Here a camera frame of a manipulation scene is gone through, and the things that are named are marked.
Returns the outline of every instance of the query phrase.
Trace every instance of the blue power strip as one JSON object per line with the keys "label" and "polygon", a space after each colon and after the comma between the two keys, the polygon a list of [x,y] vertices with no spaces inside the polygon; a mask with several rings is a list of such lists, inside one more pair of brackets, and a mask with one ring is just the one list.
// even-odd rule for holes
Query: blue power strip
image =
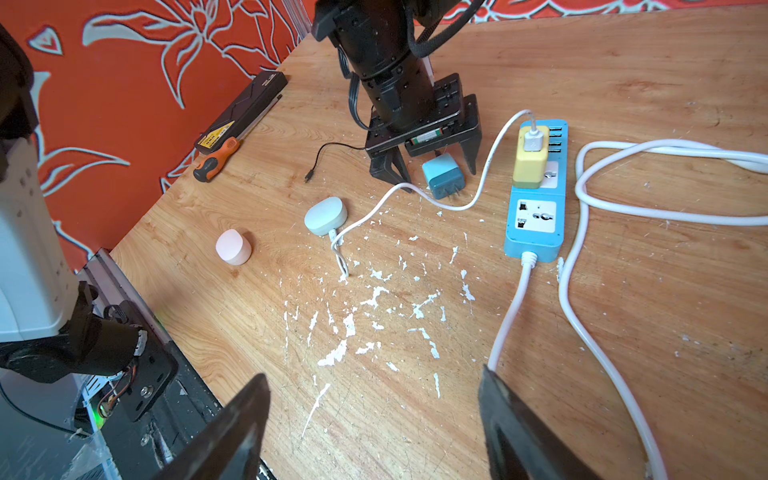
{"label": "blue power strip", "polygon": [[521,258],[533,252],[538,261],[554,262],[565,230],[565,178],[568,171],[568,123],[540,120],[549,127],[549,157],[544,181],[535,190],[512,187],[504,253]]}

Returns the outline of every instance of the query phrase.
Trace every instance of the yellow charger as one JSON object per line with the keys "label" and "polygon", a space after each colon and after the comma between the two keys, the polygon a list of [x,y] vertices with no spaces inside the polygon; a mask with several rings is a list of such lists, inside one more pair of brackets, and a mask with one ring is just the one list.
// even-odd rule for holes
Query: yellow charger
{"label": "yellow charger", "polygon": [[522,127],[518,134],[518,153],[512,173],[512,184],[517,188],[536,189],[544,180],[549,157],[549,127],[538,125],[537,129],[544,135],[538,151],[525,150],[525,135],[531,131],[530,126]]}

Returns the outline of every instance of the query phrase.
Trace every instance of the floral wall pattern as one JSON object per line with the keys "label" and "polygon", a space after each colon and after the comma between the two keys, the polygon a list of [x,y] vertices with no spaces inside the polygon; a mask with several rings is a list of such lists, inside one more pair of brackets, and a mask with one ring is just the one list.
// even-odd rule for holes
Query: floral wall pattern
{"label": "floral wall pattern", "polygon": [[[764,1],[486,0],[474,21]],[[4,8],[0,22],[35,69],[39,178],[72,268],[136,224],[191,164],[199,133],[298,45],[314,10],[313,0],[14,0]]]}

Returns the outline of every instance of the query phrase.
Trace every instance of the wood grain surface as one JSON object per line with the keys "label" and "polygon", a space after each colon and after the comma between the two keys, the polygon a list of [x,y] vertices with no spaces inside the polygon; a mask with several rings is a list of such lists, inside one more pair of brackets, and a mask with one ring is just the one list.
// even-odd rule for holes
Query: wood grain surface
{"label": "wood grain surface", "polygon": [[[468,25],[432,63],[436,77],[457,71],[464,92],[477,94],[478,170],[522,108],[570,123],[571,162],[597,140],[682,137],[767,152],[766,25],[766,6],[492,22]],[[520,273],[502,250],[516,129],[476,207],[440,216],[401,193],[347,235],[347,284],[304,214],[337,195],[354,221],[389,185],[370,177],[363,152],[344,147],[327,148],[303,182],[322,143],[362,145],[365,132],[349,116],[329,42],[305,39],[280,70],[283,99],[222,173],[210,184],[185,173],[112,256],[222,402],[267,374],[263,458],[277,478],[487,478],[477,389]],[[460,149],[449,151],[467,174]],[[406,157],[417,184],[426,159]],[[477,184],[467,174],[449,202],[468,202]],[[746,215],[768,205],[768,178],[722,161],[639,155],[590,185],[609,200],[672,210]],[[571,192],[563,256],[577,223]],[[243,266],[216,255],[229,228],[254,245]],[[593,210],[571,301],[633,389],[671,478],[768,471],[766,240],[765,227]],[[633,424],[562,315],[557,285],[553,263],[535,268],[499,373],[600,475],[643,478]],[[375,297],[375,287],[386,290]],[[365,303],[374,298],[378,307]],[[414,315],[422,304],[423,318]],[[419,328],[439,359],[421,331],[409,332]],[[343,359],[319,366],[342,340]]]}

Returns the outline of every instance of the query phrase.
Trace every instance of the black case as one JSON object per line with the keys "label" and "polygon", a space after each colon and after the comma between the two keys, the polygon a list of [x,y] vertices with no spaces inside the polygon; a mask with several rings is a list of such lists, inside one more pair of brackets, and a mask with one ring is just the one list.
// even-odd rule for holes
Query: black case
{"label": "black case", "polygon": [[195,141],[195,148],[203,155],[221,148],[230,137],[237,137],[272,103],[288,85],[280,71],[263,71],[245,87],[229,107]]}

